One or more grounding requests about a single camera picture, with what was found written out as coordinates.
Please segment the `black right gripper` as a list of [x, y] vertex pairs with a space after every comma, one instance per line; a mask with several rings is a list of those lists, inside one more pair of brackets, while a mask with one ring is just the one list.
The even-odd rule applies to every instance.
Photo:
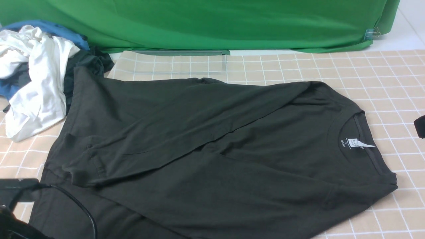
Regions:
[[420, 139], [425, 139], [425, 115], [420, 116], [413, 122], [417, 136]]

